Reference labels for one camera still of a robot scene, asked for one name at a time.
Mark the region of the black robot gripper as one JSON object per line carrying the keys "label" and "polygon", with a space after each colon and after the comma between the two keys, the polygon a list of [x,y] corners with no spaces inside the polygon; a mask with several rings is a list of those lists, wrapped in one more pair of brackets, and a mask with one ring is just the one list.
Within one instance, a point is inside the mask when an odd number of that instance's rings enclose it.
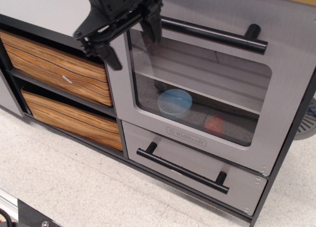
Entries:
{"label": "black robot gripper", "polygon": [[162,0],[89,0],[89,3],[90,12],[74,33],[87,56],[99,56],[113,70],[121,70],[122,65],[109,43],[137,23],[152,42],[160,43]]}

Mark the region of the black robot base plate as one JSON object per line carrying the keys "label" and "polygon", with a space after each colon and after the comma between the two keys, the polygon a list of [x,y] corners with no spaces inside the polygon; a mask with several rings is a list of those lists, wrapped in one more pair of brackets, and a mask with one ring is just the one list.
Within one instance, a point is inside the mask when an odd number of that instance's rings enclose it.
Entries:
{"label": "black robot base plate", "polygon": [[18,222],[28,227],[60,227],[53,219],[18,199]]}

